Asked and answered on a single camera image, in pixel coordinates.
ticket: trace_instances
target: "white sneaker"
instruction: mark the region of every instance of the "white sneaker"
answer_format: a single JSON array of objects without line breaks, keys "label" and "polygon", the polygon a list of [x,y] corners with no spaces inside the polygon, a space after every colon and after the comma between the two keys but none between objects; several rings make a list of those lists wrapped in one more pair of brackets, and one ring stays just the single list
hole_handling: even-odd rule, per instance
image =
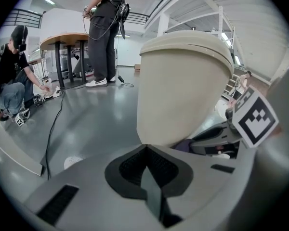
[{"label": "white sneaker", "polygon": [[116,82],[116,77],[113,76],[110,80],[107,81],[108,83],[115,83]]},{"label": "white sneaker", "polygon": [[89,88],[93,88],[93,87],[106,87],[106,86],[108,86],[106,78],[103,79],[103,80],[101,80],[101,81],[98,81],[98,82],[96,82],[96,81],[94,80],[94,81],[91,81],[90,83],[87,83],[87,84],[86,84],[86,87],[89,87]]},{"label": "white sneaker", "polygon": [[30,109],[29,108],[22,108],[19,112],[19,115],[24,117],[26,120],[30,118]]}]

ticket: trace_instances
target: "black cable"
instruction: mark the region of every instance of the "black cable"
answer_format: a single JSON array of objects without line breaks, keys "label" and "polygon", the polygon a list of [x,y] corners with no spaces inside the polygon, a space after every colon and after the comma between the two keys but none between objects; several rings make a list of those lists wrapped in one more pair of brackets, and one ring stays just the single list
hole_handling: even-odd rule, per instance
[{"label": "black cable", "polygon": [[[130,87],[130,88],[133,88],[133,87],[135,87],[133,84],[131,84],[131,83],[122,83],[122,84],[116,84],[116,85],[113,85],[113,84],[110,84],[110,85],[108,85],[108,86],[127,86],[127,87]],[[86,86],[84,86],[84,87],[79,87],[79,88],[73,88],[74,90],[78,90],[78,89],[81,89],[81,88],[85,88]]]},{"label": "black cable", "polygon": [[80,84],[80,85],[78,85],[78,86],[75,86],[75,87],[69,87],[69,88],[65,88],[65,87],[63,87],[63,88],[61,88],[61,90],[74,89],[74,88],[76,88],[76,87],[80,87],[80,86],[85,85],[85,84],[86,84],[86,83],[82,83],[82,84]]},{"label": "black cable", "polygon": [[46,147],[46,152],[45,152],[45,161],[46,161],[46,169],[47,169],[47,180],[49,180],[51,178],[51,174],[50,174],[50,171],[49,171],[49,165],[48,165],[48,159],[47,159],[47,152],[48,152],[48,149],[49,149],[49,146],[50,146],[50,138],[51,138],[51,135],[53,133],[53,128],[54,128],[54,125],[59,117],[59,115],[61,114],[61,111],[62,111],[62,108],[63,108],[63,99],[64,99],[64,96],[65,96],[65,92],[63,90],[61,90],[62,94],[62,100],[61,100],[61,107],[60,107],[60,110],[58,111],[54,121],[53,121],[53,125],[52,127],[50,128],[50,131],[49,131],[49,135],[48,135],[48,141],[47,141],[47,147]]},{"label": "black cable", "polygon": [[116,63],[117,63],[117,72],[118,72],[118,78],[119,78],[119,80],[123,83],[123,85],[125,85],[125,86],[127,86],[127,87],[134,87],[134,85],[132,84],[132,83],[125,83],[124,82],[124,80],[123,80],[123,78],[120,76],[120,73],[119,73],[119,36],[118,36],[118,42],[117,42],[117,51],[118,51],[118,53],[117,53],[117,59],[116,59]]},{"label": "black cable", "polygon": [[116,16],[115,16],[114,20],[112,21],[112,23],[110,24],[109,28],[107,28],[107,30],[106,30],[100,37],[98,37],[98,38],[92,38],[92,37],[87,33],[86,26],[85,26],[85,18],[82,16],[82,19],[83,19],[83,27],[84,27],[84,29],[85,29],[86,34],[88,34],[88,37],[89,37],[89,38],[91,38],[91,39],[93,39],[93,40],[99,40],[102,36],[104,36],[104,35],[110,30],[111,26],[112,26],[112,25],[114,24],[114,22],[117,20],[117,17],[118,17],[118,12],[116,13]]}]

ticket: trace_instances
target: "gray pants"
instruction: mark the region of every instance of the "gray pants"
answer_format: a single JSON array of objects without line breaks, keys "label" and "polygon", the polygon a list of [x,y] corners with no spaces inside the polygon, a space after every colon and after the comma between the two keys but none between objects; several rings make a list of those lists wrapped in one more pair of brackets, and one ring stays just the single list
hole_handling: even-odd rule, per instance
[{"label": "gray pants", "polygon": [[[90,23],[89,35],[98,39],[112,24],[113,19],[108,17],[93,17]],[[98,40],[89,38],[88,55],[94,69],[95,81],[104,78],[110,80],[116,75],[115,68],[115,36],[118,33],[118,23],[114,22],[111,28]]]},{"label": "gray pants", "polygon": [[19,112],[21,105],[34,97],[33,83],[24,70],[20,71],[15,80],[0,85],[0,109],[8,110],[12,115]]}]

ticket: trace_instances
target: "ceiling light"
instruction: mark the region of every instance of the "ceiling light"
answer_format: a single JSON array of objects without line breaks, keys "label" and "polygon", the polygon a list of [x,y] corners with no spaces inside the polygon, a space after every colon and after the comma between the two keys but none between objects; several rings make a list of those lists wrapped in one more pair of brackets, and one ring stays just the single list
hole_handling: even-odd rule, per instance
[{"label": "ceiling light", "polygon": [[241,65],[241,62],[240,62],[239,57],[238,57],[238,56],[235,56],[235,59],[236,59],[236,63],[237,63],[238,65]]},{"label": "ceiling light", "polygon": [[[116,37],[121,37],[121,36],[122,36],[121,34],[117,34],[117,35],[116,35]],[[129,38],[130,36],[129,36],[129,35],[125,35],[125,37],[126,37],[126,38]]]},{"label": "ceiling light", "polygon": [[54,2],[51,1],[51,0],[45,0],[45,1],[48,2],[48,3],[50,3],[50,4],[52,4],[52,5],[54,5]]},{"label": "ceiling light", "polygon": [[222,33],[222,38],[225,40],[225,43],[230,47],[231,46],[230,39],[227,37],[225,33]]}]

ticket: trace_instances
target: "black t-shirt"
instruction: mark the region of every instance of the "black t-shirt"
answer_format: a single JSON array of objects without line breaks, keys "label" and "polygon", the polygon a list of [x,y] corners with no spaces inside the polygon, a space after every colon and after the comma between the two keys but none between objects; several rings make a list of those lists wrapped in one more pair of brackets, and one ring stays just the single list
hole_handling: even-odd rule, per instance
[{"label": "black t-shirt", "polygon": [[0,85],[14,80],[16,74],[28,66],[25,53],[19,57],[19,54],[13,54],[6,44],[0,61]]},{"label": "black t-shirt", "polygon": [[117,13],[117,7],[124,3],[125,0],[102,0],[101,3],[97,6],[93,16],[109,17],[114,19]]}]

